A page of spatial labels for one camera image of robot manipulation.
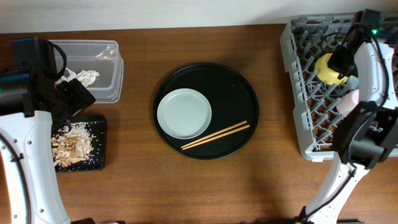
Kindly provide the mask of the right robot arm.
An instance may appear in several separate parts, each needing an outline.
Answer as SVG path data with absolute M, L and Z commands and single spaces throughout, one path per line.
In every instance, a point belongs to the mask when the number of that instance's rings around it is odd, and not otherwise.
M 358 182 L 397 146 L 397 97 L 392 74 L 394 48 L 377 39 L 381 13 L 364 9 L 354 15 L 340 45 L 315 63 L 318 78 L 331 84 L 358 78 L 358 104 L 337 126 L 328 175 L 297 223 L 337 223 Z

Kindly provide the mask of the yellow bowl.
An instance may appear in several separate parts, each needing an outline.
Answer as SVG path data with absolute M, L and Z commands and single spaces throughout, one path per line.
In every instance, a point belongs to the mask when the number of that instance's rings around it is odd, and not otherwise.
M 339 79 L 339 73 L 328 67 L 328 61 L 331 56 L 331 53 L 327 53 L 316 61 L 315 70 L 317 71 L 317 77 L 327 85 L 342 85 L 348 81 L 348 77 Z

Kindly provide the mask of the white napkin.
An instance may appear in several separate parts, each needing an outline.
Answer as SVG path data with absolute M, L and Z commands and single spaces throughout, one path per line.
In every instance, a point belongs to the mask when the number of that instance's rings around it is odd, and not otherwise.
M 89 87 L 100 75 L 100 73 L 95 70 L 82 70 L 80 73 L 75 73 L 69 68 L 66 68 L 66 71 L 66 76 L 62 76 L 61 79 L 56 81 L 56 85 L 60 84 L 61 82 L 70 82 L 73 79 L 77 79 L 84 87 Z

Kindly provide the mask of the pink plastic cup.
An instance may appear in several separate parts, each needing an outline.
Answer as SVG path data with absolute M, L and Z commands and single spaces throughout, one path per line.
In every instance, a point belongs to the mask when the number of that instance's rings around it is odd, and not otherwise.
M 340 103 L 336 106 L 337 112 L 347 117 L 359 102 L 359 90 L 353 90 L 342 97 Z

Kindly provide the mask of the blue plastic cup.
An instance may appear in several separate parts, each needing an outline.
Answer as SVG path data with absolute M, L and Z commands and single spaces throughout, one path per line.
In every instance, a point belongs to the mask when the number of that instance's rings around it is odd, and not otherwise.
M 359 80 L 356 76 L 350 76 L 346 81 L 346 84 L 349 86 L 350 90 L 356 90 L 359 86 Z

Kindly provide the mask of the grey plate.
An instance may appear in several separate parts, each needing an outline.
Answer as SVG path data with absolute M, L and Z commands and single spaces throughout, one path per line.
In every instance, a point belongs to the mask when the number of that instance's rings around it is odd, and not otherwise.
M 166 94 L 160 101 L 156 118 L 161 129 L 177 139 L 199 136 L 210 125 L 212 108 L 199 91 L 180 88 Z

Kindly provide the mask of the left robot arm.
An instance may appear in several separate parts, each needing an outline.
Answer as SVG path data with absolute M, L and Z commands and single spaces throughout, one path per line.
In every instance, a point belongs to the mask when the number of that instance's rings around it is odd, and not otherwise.
M 72 118 L 95 102 L 79 78 L 64 76 L 55 43 L 28 37 L 12 43 L 13 66 L 1 72 L 1 158 L 13 223 L 69 223 L 56 171 L 97 169 L 106 140 L 102 116 Z

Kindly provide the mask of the peanut shells and rice scraps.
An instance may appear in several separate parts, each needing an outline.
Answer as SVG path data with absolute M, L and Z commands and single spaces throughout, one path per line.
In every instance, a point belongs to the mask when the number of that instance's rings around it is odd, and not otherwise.
M 51 138 L 53 164 L 62 169 L 71 169 L 77 163 L 91 164 L 94 158 L 93 140 L 97 137 L 87 122 L 72 123 L 61 128 L 66 131 Z

